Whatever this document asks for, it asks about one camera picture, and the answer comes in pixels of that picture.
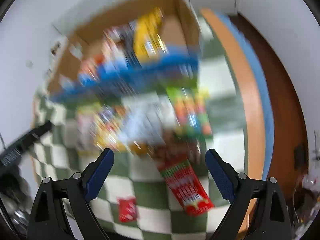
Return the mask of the yellow black noodle packet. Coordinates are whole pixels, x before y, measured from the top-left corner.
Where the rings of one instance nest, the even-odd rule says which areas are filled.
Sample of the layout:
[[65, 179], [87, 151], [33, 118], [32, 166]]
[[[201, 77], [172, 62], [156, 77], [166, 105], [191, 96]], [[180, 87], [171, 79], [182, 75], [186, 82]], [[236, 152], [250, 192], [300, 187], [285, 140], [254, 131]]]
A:
[[136, 20], [133, 50], [140, 64], [158, 59], [168, 52], [159, 34], [162, 22], [163, 12], [159, 7]]

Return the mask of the small red sachet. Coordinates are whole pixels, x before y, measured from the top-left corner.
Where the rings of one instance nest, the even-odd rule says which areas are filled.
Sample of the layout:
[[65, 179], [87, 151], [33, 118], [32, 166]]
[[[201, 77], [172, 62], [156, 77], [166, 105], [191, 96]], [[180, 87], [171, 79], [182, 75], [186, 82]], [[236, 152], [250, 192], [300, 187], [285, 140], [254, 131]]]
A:
[[118, 207], [119, 207], [119, 221], [122, 223], [127, 223], [137, 220], [137, 207], [136, 207], [136, 198], [118, 198]]

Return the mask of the red long snack packet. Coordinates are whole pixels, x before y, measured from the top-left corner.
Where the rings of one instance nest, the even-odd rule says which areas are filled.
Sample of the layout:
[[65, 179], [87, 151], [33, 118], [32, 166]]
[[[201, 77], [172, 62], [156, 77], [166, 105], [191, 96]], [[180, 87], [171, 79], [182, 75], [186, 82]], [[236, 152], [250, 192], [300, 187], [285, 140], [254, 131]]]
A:
[[157, 168], [186, 214], [198, 216], [214, 207], [186, 155], [175, 156]]

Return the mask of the yellow panda snack bag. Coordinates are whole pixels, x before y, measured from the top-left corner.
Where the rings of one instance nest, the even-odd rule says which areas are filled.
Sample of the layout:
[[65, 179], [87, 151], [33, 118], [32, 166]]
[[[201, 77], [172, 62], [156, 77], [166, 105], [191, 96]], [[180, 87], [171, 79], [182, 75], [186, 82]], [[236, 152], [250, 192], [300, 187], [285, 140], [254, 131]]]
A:
[[109, 148], [115, 152], [125, 152], [127, 148], [120, 139], [127, 110], [122, 105], [103, 105], [94, 116], [93, 145], [98, 149]]

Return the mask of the clear nut snack packet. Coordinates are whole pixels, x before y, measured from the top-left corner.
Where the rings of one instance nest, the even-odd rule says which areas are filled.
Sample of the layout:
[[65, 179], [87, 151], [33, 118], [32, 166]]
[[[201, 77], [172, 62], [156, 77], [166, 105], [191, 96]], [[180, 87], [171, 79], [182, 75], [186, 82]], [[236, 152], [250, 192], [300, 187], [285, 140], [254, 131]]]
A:
[[83, 105], [76, 109], [77, 148], [82, 152], [89, 152], [94, 149], [96, 133], [95, 117], [99, 110], [100, 103], [98, 102]]

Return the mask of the colourful candy packet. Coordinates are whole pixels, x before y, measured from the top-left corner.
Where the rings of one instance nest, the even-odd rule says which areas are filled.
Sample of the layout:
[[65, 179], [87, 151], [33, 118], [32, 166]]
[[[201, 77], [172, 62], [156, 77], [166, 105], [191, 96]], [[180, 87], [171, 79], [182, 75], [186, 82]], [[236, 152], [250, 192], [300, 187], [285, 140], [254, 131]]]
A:
[[168, 87], [167, 96], [174, 109], [177, 126], [175, 134], [182, 138], [213, 135], [206, 110], [207, 90]]

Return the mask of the open cardboard box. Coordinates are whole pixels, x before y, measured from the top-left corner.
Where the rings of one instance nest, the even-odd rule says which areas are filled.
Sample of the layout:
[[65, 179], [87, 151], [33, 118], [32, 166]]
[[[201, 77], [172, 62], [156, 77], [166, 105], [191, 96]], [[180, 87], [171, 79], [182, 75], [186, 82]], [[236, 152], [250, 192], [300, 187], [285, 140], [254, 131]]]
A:
[[[168, 52], [140, 64], [133, 50], [136, 20], [155, 7], [163, 12], [159, 32]], [[77, 27], [68, 37], [48, 83], [53, 102], [194, 88], [200, 57], [198, 20], [185, 0], [125, 0]]]

